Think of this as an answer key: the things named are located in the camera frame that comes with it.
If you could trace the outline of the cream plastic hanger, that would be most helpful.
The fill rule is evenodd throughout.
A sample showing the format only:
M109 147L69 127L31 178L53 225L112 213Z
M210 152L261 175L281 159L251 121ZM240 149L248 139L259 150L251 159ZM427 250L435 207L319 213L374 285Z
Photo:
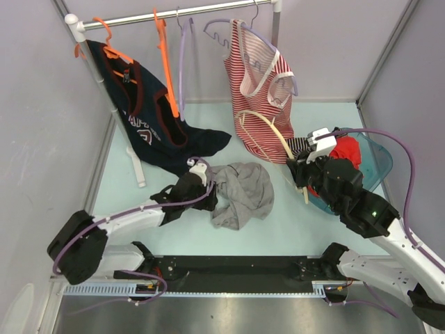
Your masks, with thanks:
M284 151L286 152L286 155L288 158L290 159L294 159L293 153L290 149L290 147L288 146L287 142L285 141L283 135L279 132L279 130L275 127L275 125L273 124L273 122L269 121L266 117L264 117L263 115L261 115L260 113L257 113L256 111L251 111L251 110L242 110L239 111L235 116L234 119L235 121L238 122L238 124L241 126L241 129L249 136L249 138L254 142L254 144L260 149L260 151L264 154L264 156L267 158L267 160L274 166L274 168L276 170L279 171L279 173L281 174L282 178L289 184L291 185L294 190L297 193L300 193L303 195L304 197L304 202L306 205L309 204L309 194L308 194L308 190L307 187L303 187L303 188L298 188L294 182L292 182L283 172L282 169L273 162L273 160L266 154L266 152L263 150L263 148L260 146L260 144L258 144L258 142L256 142L256 140L253 138L253 136L250 134L250 132L245 128L244 126L244 122L245 122L245 116L246 115L253 115L255 117L257 117L258 119L262 120L264 123L266 123L274 132L274 134L276 135L276 137L279 139L280 143L282 144Z

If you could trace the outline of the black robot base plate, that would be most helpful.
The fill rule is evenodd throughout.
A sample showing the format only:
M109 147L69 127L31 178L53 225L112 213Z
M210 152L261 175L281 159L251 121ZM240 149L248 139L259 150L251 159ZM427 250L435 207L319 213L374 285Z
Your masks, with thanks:
M346 281L324 257L305 256L164 256L138 271L160 274L168 288L181 291L299 292L317 280Z

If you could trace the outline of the grey tank top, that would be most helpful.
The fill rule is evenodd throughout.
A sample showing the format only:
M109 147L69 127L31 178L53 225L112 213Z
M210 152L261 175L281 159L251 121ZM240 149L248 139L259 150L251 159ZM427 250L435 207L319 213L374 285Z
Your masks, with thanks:
M217 228L240 230L252 218L264 220L272 211L275 192L268 171L255 162L212 168L216 193L225 202L211 213Z

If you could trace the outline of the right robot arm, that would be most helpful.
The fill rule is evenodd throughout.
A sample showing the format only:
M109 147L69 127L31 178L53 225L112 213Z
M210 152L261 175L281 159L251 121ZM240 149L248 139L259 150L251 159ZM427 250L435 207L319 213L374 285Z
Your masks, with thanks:
M404 231L398 211L364 189L363 175L352 162L318 157L311 162L288 159L286 164L299 189L311 187L349 230L381 247L401 266L386 267L333 243L324 252L322 274L369 283L406 303L422 322L444 330L444 272L433 263L438 256L414 246L414 233Z

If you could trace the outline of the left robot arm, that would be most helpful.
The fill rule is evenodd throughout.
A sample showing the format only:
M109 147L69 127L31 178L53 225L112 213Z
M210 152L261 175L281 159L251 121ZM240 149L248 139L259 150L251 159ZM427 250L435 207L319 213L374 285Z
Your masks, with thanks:
M120 238L165 226L188 209L210 212L217 202L212 174L190 170L138 207L103 217L79 210L47 248L53 272L71 285L98 273L110 273L117 279L152 280L156 266L152 252L137 239L123 244Z

